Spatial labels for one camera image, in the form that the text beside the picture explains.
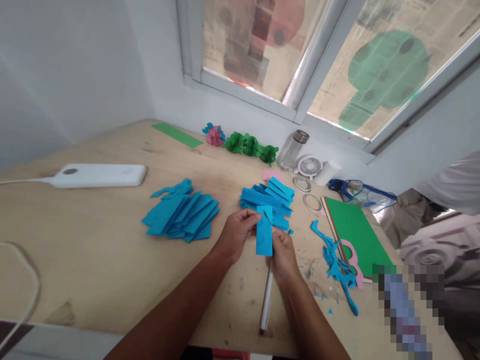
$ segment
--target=white fan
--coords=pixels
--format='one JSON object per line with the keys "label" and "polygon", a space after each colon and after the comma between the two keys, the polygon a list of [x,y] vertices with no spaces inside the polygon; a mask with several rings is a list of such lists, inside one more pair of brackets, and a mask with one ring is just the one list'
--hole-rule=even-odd
{"label": "white fan", "polygon": [[318,157],[313,154],[308,154],[298,160],[298,166],[293,172],[295,174],[300,173],[303,176],[309,177],[310,180],[313,180],[314,176],[317,175],[323,167],[324,165]]}

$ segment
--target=window glass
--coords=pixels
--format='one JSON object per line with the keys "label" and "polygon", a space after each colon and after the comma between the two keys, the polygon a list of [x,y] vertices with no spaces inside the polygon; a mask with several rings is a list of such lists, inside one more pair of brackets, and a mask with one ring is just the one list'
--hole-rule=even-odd
{"label": "window glass", "polygon": [[282,101],[326,0],[205,0],[203,67]]}
{"label": "window glass", "polygon": [[371,139],[480,29],[480,0],[366,0],[309,112]]}

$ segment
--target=water bottle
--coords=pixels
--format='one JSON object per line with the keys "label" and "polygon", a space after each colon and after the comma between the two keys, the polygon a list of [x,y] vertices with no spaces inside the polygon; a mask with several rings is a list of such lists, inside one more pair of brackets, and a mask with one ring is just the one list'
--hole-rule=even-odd
{"label": "water bottle", "polygon": [[288,171],[292,166],[295,165],[295,160],[298,158],[302,147],[307,143],[309,138],[310,135],[308,135],[305,131],[295,131],[290,143],[286,148],[286,151],[278,161],[278,166],[280,169]]}

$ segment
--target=plastic bag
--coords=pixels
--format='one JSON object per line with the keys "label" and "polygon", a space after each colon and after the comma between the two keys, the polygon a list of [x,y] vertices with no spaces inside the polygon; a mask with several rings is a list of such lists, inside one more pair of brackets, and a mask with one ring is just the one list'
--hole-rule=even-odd
{"label": "plastic bag", "polygon": [[382,191],[360,180],[332,179],[328,188],[338,191],[344,203],[368,208],[374,214],[397,202],[397,196],[393,192]]}

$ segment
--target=white pen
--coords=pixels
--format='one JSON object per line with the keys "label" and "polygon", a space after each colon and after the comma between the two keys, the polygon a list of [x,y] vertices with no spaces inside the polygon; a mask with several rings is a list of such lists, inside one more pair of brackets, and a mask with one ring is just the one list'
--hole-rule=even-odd
{"label": "white pen", "polygon": [[270,295],[272,293],[272,280],[274,279],[274,273],[272,268],[273,262],[273,259],[270,258],[270,268],[268,269],[265,298],[263,300],[263,309],[261,310],[260,335],[265,334],[269,327]]}

